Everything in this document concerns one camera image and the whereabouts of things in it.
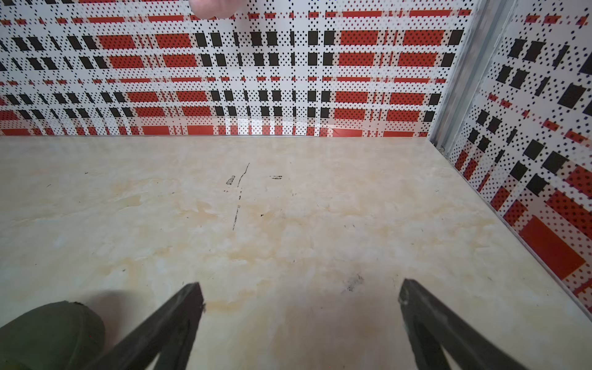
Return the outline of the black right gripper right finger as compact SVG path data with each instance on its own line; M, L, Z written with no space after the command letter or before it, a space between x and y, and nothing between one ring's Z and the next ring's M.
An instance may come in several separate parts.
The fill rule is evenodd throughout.
M419 282L405 279L399 292L405 330L419 369L524 369L479 334Z

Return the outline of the green shoe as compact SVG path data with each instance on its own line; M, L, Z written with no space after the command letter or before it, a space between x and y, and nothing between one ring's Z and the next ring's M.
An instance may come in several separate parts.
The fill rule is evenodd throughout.
M104 345L98 314L79 302L55 302L1 327L1 368L83 369Z

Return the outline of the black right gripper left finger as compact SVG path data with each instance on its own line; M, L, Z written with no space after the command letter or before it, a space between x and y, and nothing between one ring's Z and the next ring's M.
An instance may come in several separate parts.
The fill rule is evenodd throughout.
M205 302L197 282L187 284L88 369L185 369Z

